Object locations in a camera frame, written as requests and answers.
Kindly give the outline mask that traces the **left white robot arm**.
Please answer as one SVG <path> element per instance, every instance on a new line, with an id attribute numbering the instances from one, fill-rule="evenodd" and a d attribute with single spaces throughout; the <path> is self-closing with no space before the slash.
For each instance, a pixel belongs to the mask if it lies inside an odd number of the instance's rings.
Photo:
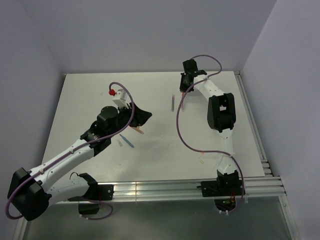
<path id="1" fill-rule="evenodd" d="M 104 151 L 111 138 L 126 127 L 141 127 L 152 113 L 137 107 L 133 102 L 126 107 L 106 106 L 97 115 L 96 121 L 68 149 L 30 170 L 19 168 L 12 176 L 7 194 L 5 214 L 13 205 L 22 218 L 32 221 L 52 205 L 70 198 L 85 198 L 93 201 L 98 193 L 98 183 L 87 173 L 57 183 L 69 171 Z"/>

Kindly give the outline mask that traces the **purple pen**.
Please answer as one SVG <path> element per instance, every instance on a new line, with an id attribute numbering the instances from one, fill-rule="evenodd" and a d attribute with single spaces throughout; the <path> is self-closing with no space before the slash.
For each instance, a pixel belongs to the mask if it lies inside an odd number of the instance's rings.
<path id="1" fill-rule="evenodd" d="M 171 96 L 171 112 L 175 111 L 175 95 L 172 94 Z"/>

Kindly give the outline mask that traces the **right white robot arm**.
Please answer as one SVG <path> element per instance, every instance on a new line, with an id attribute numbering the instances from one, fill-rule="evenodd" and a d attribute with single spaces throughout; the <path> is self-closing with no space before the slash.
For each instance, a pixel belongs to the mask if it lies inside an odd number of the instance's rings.
<path id="1" fill-rule="evenodd" d="M 176 113 L 178 136 L 187 148 L 197 151 L 183 140 L 179 128 L 179 116 L 187 94 L 198 90 L 207 100 L 207 123 L 222 141 L 222 150 L 202 151 L 203 153 L 220 154 L 214 190 L 222 195 L 227 195 L 232 190 L 241 190 L 244 193 L 244 176 L 238 162 L 235 160 L 232 142 L 233 129 L 237 119 L 235 97 L 232 93 L 222 91 L 210 81 L 210 77 L 218 75 L 222 72 L 221 70 L 208 74 L 206 71 L 198 69 L 194 58 L 184 61 L 182 65 L 183 73 L 181 73 L 179 90 L 183 95 Z"/>

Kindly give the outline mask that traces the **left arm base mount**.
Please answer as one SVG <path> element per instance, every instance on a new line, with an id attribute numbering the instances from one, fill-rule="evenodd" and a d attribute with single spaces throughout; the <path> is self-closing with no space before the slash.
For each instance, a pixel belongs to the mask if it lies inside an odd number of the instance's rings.
<path id="1" fill-rule="evenodd" d="M 68 198 L 70 202 L 89 202 L 87 206 L 84 203 L 78 204 L 78 213 L 86 220 L 99 221 L 110 217 L 114 212 L 114 207 L 108 203 L 113 199 L 113 184 L 97 184 L 91 185 L 83 196 L 75 196 Z M 109 213 L 105 216 L 92 217 L 96 215 L 102 207 L 109 207 Z"/>

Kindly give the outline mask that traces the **pink pen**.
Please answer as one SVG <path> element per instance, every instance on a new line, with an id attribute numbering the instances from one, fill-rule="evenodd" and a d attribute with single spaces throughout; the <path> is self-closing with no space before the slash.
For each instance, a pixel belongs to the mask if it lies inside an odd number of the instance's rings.
<path id="1" fill-rule="evenodd" d="M 185 92 L 182 92 L 181 93 L 181 107 L 180 107 L 182 110 L 183 110 L 183 107 L 184 107 L 184 98 L 185 98 L 184 96 L 185 96 Z"/>

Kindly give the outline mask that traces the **orange pen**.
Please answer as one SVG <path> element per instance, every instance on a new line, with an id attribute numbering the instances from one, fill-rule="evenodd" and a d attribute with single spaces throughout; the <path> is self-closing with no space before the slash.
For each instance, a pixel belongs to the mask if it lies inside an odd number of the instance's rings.
<path id="1" fill-rule="evenodd" d="M 130 127 L 131 129 L 135 130 L 136 132 L 140 133 L 140 134 L 144 134 L 144 132 L 142 130 L 140 130 L 138 127 Z"/>

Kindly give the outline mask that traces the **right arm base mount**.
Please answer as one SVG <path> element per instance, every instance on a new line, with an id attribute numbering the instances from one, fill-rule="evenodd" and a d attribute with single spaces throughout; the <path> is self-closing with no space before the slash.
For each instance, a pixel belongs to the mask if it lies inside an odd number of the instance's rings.
<path id="1" fill-rule="evenodd" d="M 244 179 L 239 172 L 220 173 L 217 171 L 215 180 L 204 180 L 196 187 L 201 191 L 202 197 L 214 198 L 214 204 L 220 214 L 229 215 L 237 207 L 237 197 L 240 201 L 245 196 Z"/>

